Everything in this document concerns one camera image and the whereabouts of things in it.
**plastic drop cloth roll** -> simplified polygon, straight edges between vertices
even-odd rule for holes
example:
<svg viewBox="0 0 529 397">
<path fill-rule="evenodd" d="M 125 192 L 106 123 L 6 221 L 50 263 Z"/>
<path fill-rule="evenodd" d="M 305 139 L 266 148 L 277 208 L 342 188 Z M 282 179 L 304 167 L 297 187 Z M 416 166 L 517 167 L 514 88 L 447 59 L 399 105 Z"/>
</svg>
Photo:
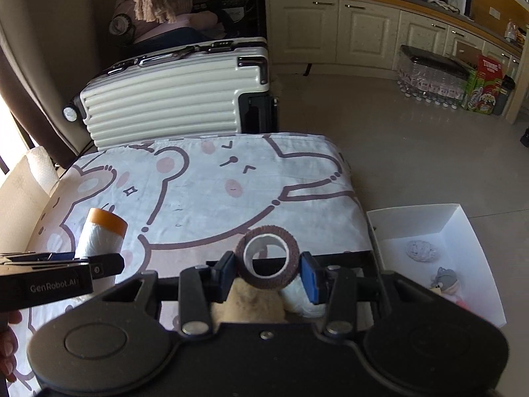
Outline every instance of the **plastic drop cloth roll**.
<svg viewBox="0 0 529 397">
<path fill-rule="evenodd" d="M 90 209 L 75 250 L 75 258 L 120 253 L 127 227 L 123 219 L 111 212 L 97 208 Z M 93 295 L 109 289 L 115 282 L 115 276 L 94 281 Z"/>
</svg>

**gray plush toy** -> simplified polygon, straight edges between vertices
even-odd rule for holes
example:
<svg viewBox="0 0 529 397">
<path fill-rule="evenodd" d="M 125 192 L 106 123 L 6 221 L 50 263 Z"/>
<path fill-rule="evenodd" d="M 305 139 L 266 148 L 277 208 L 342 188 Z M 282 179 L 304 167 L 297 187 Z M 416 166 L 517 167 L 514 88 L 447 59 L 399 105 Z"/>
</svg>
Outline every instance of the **gray plush toy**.
<svg viewBox="0 0 529 397">
<path fill-rule="evenodd" d="M 439 288 L 443 294 L 453 295 L 459 289 L 459 281 L 456 272 L 452 269 L 439 267 L 437 275 L 432 280 L 430 288 Z"/>
</svg>

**tile floor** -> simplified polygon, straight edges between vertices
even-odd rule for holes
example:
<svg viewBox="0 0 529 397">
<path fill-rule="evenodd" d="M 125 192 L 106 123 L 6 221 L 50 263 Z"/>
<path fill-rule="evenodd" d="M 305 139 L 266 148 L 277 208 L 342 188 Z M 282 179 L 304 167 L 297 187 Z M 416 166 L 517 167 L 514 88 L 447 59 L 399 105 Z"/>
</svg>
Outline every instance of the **tile floor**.
<svg viewBox="0 0 529 397">
<path fill-rule="evenodd" d="M 510 359 L 506 397 L 529 390 L 529 126 L 407 99 L 395 81 L 281 75 L 282 131 L 324 134 L 343 151 L 366 210 L 460 203 L 502 298 Z"/>
</svg>

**roll of tape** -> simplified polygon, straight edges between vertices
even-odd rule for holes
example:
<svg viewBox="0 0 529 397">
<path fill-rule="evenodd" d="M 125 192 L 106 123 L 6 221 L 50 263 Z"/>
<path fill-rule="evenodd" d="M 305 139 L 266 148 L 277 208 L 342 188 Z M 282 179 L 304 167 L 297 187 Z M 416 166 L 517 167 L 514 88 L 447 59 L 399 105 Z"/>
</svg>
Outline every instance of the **roll of tape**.
<svg viewBox="0 0 529 397">
<path fill-rule="evenodd" d="M 127 227 L 128 225 L 123 219 L 111 212 L 97 208 L 90 209 L 75 250 L 75 258 L 120 253 Z M 111 288 L 115 282 L 115 276 L 93 281 L 93 294 L 99 294 Z"/>
<path fill-rule="evenodd" d="M 275 245 L 285 251 L 285 264 L 270 276 L 260 276 L 253 269 L 253 257 L 266 246 Z M 248 231 L 235 249 L 237 272 L 250 285 L 260 289 L 285 288 L 298 273 L 300 249 L 292 234 L 276 225 L 265 225 Z"/>
</svg>

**water bottle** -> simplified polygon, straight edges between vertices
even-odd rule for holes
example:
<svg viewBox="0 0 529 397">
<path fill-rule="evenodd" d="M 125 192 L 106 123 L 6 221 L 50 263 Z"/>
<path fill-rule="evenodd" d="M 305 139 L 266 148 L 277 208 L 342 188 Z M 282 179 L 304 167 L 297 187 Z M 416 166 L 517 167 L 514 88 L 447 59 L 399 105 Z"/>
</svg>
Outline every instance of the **water bottle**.
<svg viewBox="0 0 529 397">
<path fill-rule="evenodd" d="M 400 55 L 399 63 L 398 63 L 398 75 L 399 80 L 397 81 L 398 85 L 400 86 L 400 91 L 406 94 L 408 92 L 408 85 L 409 85 L 409 72 L 411 61 L 409 58 L 404 55 L 403 53 Z"/>
<path fill-rule="evenodd" d="M 454 109 L 463 103 L 463 97 L 465 96 L 465 88 L 467 87 L 467 81 L 465 79 L 456 78 L 456 81 L 456 107 L 454 107 Z"/>
<path fill-rule="evenodd" d="M 446 107 L 452 106 L 453 109 L 456 109 L 456 95 L 457 95 L 457 85 L 456 78 L 451 74 L 448 74 L 448 94 L 446 96 Z"/>
<path fill-rule="evenodd" d="M 430 78 L 432 77 L 432 69 L 430 67 L 421 66 L 419 71 L 419 81 L 417 82 L 417 100 L 420 102 L 422 99 L 428 97 L 428 89 Z"/>
<path fill-rule="evenodd" d="M 432 73 L 430 75 L 430 84 L 428 87 L 428 94 L 426 101 L 427 103 L 435 102 L 437 100 L 437 95 L 439 94 L 439 78 L 441 72 L 439 70 L 431 69 Z"/>
<path fill-rule="evenodd" d="M 412 96 L 412 86 L 409 83 L 404 84 L 403 88 L 401 89 L 402 92 L 404 92 L 404 95 L 407 97 Z"/>
<path fill-rule="evenodd" d="M 420 79 L 420 69 L 417 63 L 413 63 L 412 72 L 410 74 L 410 84 L 411 84 L 411 94 L 414 97 L 419 95 L 419 79 Z"/>
<path fill-rule="evenodd" d="M 448 104 L 446 104 L 446 98 L 448 96 L 448 74 L 445 72 L 442 72 L 442 75 L 440 76 L 441 81 L 439 84 L 439 94 L 438 94 L 438 101 L 435 101 L 435 104 L 442 104 L 443 107 L 448 107 Z"/>
</svg>

